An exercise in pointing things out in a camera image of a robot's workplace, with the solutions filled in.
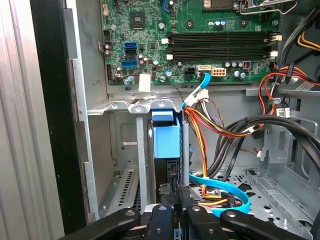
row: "gray metal frame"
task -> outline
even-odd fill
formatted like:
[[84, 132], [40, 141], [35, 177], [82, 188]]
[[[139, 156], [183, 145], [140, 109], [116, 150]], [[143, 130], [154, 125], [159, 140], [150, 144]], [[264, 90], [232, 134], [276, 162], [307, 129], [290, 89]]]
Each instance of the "gray metal frame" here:
[[30, 2], [0, 0], [0, 239], [64, 235]]

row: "wire bundle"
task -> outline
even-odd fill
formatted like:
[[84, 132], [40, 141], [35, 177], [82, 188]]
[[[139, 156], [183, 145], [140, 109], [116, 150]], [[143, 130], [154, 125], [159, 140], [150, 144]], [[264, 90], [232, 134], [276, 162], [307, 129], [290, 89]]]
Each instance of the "wire bundle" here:
[[307, 49], [312, 49], [312, 50], [316, 50], [316, 51], [320, 51], [320, 45], [316, 44], [312, 41], [308, 41], [305, 39], [305, 34], [306, 32], [304, 31], [297, 40], [297, 44], [301, 47], [305, 47]]

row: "chip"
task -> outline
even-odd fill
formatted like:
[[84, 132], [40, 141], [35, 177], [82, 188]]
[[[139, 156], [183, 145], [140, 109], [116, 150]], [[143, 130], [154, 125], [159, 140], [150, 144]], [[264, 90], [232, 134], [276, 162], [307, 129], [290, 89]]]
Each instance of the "chip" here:
[[140, 30], [146, 28], [146, 13], [144, 11], [131, 11], [130, 28], [133, 30]]

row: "screw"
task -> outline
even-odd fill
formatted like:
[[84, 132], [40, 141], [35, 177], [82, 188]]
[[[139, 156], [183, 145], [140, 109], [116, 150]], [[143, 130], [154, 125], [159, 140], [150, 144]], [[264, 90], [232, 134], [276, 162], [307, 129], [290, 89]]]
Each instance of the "screw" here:
[[192, 210], [195, 211], [195, 212], [199, 212], [199, 211], [200, 211], [200, 207], [198, 207], [198, 206], [193, 206], [193, 207], [192, 207]]
[[111, 30], [112, 30], [112, 31], [115, 31], [116, 29], [117, 29], [117, 25], [112, 24], [112, 25], [111, 25]]
[[279, 20], [275, 19], [272, 21], [273, 26], [278, 26], [278, 24], [279, 24]]
[[167, 208], [165, 206], [160, 206], [159, 210], [164, 211], [164, 210], [167, 210]]
[[158, 28], [161, 29], [161, 30], [162, 30], [162, 29], [165, 29], [165, 26], [166, 26], [166, 25], [165, 25], [163, 22], [160, 22], [160, 23], [158, 24]]
[[235, 2], [235, 3], [233, 4], [233, 9], [234, 9], [234, 10], [239, 10], [239, 4]]
[[227, 215], [228, 217], [230, 217], [230, 218], [234, 218], [234, 217], [236, 216], [236, 214], [235, 214], [234, 212], [232, 212], [232, 211], [227, 211], [227, 212], [226, 212], [226, 215]]
[[127, 216], [133, 216], [133, 215], [135, 215], [135, 212], [132, 211], [132, 210], [128, 210], [128, 211], [126, 211], [125, 215], [127, 215]]

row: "black clamp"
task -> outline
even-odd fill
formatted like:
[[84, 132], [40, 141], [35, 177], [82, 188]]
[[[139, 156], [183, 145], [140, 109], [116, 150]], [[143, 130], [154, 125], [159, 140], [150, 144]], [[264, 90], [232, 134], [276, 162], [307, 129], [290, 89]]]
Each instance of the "black clamp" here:
[[285, 75], [285, 79], [284, 79], [285, 84], [288, 84], [291, 81], [292, 72], [294, 71], [294, 69], [295, 69], [295, 63], [291, 63]]

